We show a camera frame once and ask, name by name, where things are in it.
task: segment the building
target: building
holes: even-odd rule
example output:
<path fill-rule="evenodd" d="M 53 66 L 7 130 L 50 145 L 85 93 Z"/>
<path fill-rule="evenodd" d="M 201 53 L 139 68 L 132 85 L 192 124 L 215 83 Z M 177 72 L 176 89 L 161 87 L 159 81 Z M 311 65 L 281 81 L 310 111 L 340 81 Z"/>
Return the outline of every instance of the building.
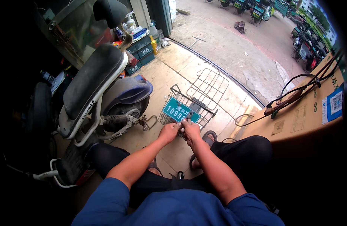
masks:
<path fill-rule="evenodd" d="M 316 17 L 313 15 L 312 13 L 312 7 L 315 6 L 317 8 L 319 8 L 325 15 L 325 17 L 327 17 L 326 13 L 324 12 L 323 8 L 319 5 L 318 1 L 316 0 L 303 0 L 302 4 L 301 4 L 301 8 L 307 13 L 308 16 L 311 17 L 311 19 L 316 22 L 317 24 L 319 23 L 319 21 L 316 19 Z M 337 33 L 335 32 L 332 24 L 329 22 L 329 30 L 328 31 L 324 31 L 324 35 L 326 36 L 326 38 L 328 38 L 328 40 L 330 41 L 331 45 L 334 45 L 334 43 L 336 42 L 337 39 Z"/>

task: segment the qr code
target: qr code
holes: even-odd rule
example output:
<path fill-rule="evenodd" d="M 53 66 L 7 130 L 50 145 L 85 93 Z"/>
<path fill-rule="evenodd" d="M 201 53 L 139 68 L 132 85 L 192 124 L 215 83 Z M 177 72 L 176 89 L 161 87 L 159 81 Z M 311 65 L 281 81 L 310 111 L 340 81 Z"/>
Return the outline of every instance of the qr code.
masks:
<path fill-rule="evenodd" d="M 339 110 L 342 110 L 342 91 L 330 99 L 330 114 L 333 115 Z"/>

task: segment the metal basket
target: metal basket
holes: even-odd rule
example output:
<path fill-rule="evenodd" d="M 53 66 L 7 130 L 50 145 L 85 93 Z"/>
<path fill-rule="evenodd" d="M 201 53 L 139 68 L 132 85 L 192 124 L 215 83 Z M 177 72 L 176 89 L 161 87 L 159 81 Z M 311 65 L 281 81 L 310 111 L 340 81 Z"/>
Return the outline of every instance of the metal basket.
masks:
<path fill-rule="evenodd" d="M 200 130 L 202 130 L 206 126 L 206 124 L 216 115 L 218 110 L 216 110 L 215 112 L 212 112 L 210 109 L 208 109 L 205 106 L 204 103 L 200 102 L 199 100 L 195 98 L 190 98 L 186 96 L 185 94 L 181 92 L 177 84 L 173 85 L 170 89 L 171 89 L 171 93 L 166 98 L 165 105 L 163 106 L 162 109 L 166 107 L 170 98 L 174 97 L 176 100 L 180 101 L 184 105 L 188 106 L 189 108 L 191 108 L 192 110 L 200 114 L 200 118 L 197 121 L 197 124 L 200 126 Z M 164 112 L 160 113 L 158 117 L 158 121 L 163 125 L 167 123 L 176 122 L 174 119 L 172 119 L 170 116 L 168 116 Z"/>
<path fill-rule="evenodd" d="M 229 81 L 221 76 L 220 72 L 214 72 L 208 68 L 205 68 L 200 75 L 198 73 L 198 78 L 186 94 L 203 103 L 209 110 L 215 110 L 229 86 Z"/>

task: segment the person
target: person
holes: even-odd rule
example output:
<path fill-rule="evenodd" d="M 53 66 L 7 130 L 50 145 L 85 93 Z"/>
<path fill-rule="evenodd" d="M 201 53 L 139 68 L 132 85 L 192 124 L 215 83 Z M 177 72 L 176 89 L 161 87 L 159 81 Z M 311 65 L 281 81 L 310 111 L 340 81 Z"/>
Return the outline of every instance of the person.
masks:
<path fill-rule="evenodd" d="M 196 178 L 165 178 L 155 164 L 158 152 L 184 128 L 194 155 Z M 271 144 L 261 136 L 234 143 L 217 142 L 216 134 L 200 137 L 200 127 L 183 120 L 166 124 L 158 138 L 129 154 L 108 144 L 91 149 L 92 162 L 104 180 L 72 225 L 284 225 L 247 189 L 271 158 Z M 136 209 L 128 214 L 128 206 Z"/>

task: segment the hand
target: hand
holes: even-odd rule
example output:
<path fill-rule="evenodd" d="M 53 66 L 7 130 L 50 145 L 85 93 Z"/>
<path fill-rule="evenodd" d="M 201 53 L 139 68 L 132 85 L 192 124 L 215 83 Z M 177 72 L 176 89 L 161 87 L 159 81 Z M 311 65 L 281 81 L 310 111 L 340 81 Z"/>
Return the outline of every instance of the hand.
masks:
<path fill-rule="evenodd" d="M 193 141 L 201 139 L 200 126 L 196 123 L 191 122 L 190 119 L 188 121 L 186 121 L 185 119 L 182 120 L 182 125 L 185 128 L 184 137 L 186 138 L 186 142 L 192 148 Z"/>
<path fill-rule="evenodd" d="M 165 142 L 165 145 L 171 143 L 177 136 L 177 132 L 180 129 L 181 123 L 166 124 L 160 131 L 158 139 Z"/>

